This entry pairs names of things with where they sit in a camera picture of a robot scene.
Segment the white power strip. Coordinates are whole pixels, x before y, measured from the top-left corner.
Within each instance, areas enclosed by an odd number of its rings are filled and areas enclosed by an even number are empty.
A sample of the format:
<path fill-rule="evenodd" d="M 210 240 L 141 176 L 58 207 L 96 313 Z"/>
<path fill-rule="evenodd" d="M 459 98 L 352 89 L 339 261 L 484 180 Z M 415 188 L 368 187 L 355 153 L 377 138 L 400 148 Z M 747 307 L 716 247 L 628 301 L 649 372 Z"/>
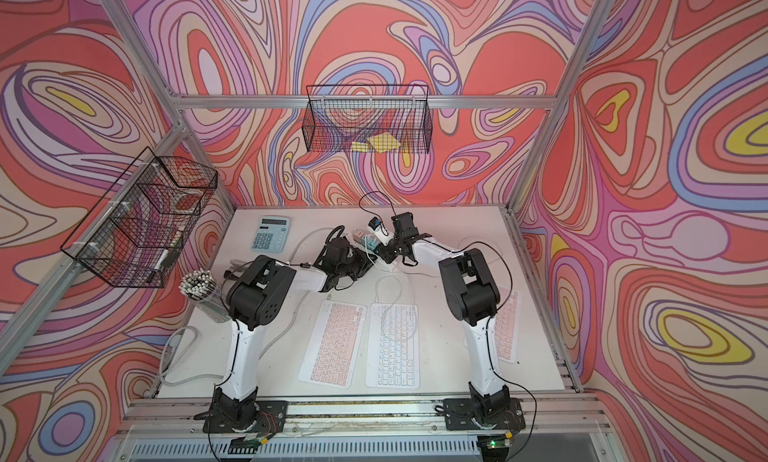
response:
<path fill-rule="evenodd" d="M 386 273 L 394 273 L 396 271 L 396 267 L 394 263 L 388 263 L 386 262 L 383 257 L 379 254 L 378 249 L 382 247 L 382 243 L 378 246 L 378 248 L 374 252 L 368 251 L 362 244 L 361 238 L 364 235 L 373 235 L 371 232 L 363 231 L 362 229 L 354 229 L 351 232 L 353 241 L 363 250 L 364 255 L 367 257 L 367 259 L 373 263 L 374 267 L 381 271 Z"/>

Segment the teal USB charger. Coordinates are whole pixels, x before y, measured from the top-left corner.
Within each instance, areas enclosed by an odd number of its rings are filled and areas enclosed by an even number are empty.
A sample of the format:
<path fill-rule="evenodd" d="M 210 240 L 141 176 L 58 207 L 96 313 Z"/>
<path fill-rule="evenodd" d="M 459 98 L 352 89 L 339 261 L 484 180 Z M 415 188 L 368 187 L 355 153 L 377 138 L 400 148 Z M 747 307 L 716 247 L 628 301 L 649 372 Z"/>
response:
<path fill-rule="evenodd" d="M 370 252 L 374 252 L 381 244 L 381 242 L 375 236 L 370 234 L 364 235 L 361 240 L 363 246 Z"/>

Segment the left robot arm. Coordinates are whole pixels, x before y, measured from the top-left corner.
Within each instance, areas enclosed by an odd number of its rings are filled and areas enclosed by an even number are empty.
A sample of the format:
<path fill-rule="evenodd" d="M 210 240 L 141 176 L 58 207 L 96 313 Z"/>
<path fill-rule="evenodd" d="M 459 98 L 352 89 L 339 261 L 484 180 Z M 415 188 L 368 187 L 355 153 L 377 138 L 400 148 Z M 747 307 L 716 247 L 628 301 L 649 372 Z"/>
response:
<path fill-rule="evenodd" d="M 257 392 L 257 364 L 264 347 L 266 326 L 280 313 L 293 291 L 327 293 L 339 281 L 361 279 L 375 257 L 354 246 L 340 225 L 331 230 L 312 263 L 286 263 L 259 255 L 236 273 L 226 292 L 224 307 L 232 321 L 228 374 L 217 390 L 240 402 Z"/>

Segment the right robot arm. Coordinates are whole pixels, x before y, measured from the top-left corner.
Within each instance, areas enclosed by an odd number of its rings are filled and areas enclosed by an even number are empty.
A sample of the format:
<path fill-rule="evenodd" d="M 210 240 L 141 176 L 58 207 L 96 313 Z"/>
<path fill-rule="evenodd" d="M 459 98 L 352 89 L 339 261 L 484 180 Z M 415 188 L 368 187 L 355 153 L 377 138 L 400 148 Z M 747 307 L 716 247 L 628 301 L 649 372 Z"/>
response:
<path fill-rule="evenodd" d="M 507 406 L 509 387 L 496 371 L 493 341 L 495 317 L 506 301 L 484 254 L 470 245 L 455 249 L 437 242 L 419 231 L 411 212 L 394 215 L 392 228 L 375 254 L 388 264 L 400 259 L 408 266 L 425 265 L 439 272 L 447 307 L 462 324 L 467 342 L 471 399 L 485 412 L 492 405 Z"/>

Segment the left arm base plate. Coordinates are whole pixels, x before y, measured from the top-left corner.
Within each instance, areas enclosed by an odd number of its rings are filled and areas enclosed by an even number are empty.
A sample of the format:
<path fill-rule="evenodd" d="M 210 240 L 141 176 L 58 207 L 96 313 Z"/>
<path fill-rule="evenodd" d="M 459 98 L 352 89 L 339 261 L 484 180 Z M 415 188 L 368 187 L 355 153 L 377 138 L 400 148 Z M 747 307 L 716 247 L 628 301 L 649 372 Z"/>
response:
<path fill-rule="evenodd" d="M 286 422 L 288 402 L 284 400 L 230 401 L 211 404 L 209 410 L 198 414 L 206 434 L 254 433 L 269 435 L 281 433 Z"/>

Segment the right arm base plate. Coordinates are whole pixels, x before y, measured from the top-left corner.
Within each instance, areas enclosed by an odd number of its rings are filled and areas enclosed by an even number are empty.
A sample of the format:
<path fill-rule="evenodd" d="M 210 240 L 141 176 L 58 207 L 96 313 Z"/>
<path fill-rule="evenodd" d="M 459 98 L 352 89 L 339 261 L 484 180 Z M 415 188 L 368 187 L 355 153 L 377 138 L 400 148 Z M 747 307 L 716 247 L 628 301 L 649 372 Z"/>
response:
<path fill-rule="evenodd" d="M 448 431 L 503 430 L 516 434 L 527 427 L 518 398 L 493 403 L 490 410 L 477 406 L 470 398 L 448 398 L 435 406 Z"/>

